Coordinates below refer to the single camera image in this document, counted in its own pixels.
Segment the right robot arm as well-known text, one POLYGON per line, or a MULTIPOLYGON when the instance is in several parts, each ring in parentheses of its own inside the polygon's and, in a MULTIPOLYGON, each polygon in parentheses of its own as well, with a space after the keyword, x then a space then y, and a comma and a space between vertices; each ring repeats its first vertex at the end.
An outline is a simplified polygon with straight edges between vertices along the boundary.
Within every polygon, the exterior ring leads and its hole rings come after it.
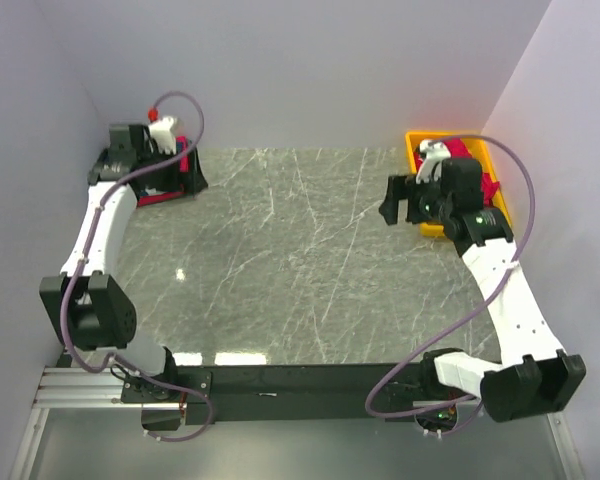
POLYGON ((504 213, 484 203, 483 172, 473 158, 437 163, 431 177, 392 175, 379 212, 389 225, 398 221, 400 202, 406 220, 443 227, 483 296, 499 342, 497 363, 457 349, 425 349, 419 387, 440 399, 451 389, 482 402, 496 422, 562 411, 584 380, 581 356, 568 354, 551 331, 518 262, 515 241, 504 213))

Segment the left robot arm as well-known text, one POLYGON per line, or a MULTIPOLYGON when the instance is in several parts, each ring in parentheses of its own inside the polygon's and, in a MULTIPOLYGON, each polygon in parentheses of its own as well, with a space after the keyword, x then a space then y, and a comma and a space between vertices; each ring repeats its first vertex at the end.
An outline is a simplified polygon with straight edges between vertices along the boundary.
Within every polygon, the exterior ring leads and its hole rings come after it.
POLYGON ((125 386, 151 400, 178 397, 172 353, 138 333, 131 299, 114 278, 132 213, 184 197, 208 183, 198 150, 173 116, 109 129, 110 144, 87 176, 88 205, 71 253, 59 274, 42 279, 39 295, 56 336, 75 352, 102 351, 106 367, 125 386))

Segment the blue t-shirt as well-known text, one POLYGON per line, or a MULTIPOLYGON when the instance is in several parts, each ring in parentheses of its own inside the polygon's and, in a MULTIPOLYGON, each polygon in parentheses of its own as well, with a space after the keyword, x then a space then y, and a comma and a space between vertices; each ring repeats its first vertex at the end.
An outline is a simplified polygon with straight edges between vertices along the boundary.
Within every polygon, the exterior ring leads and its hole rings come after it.
MULTIPOLYGON (((175 153, 160 153, 156 150, 149 153, 146 159, 143 159, 141 167, 157 164, 171 156, 184 151, 188 146, 188 139, 184 136, 176 138, 175 153)), ((140 186, 140 198, 148 197, 145 203, 156 203, 165 199, 178 198, 183 196, 187 187, 187 176, 189 173, 189 160, 184 157, 178 164, 172 164, 164 169, 150 172, 136 180, 140 186)))

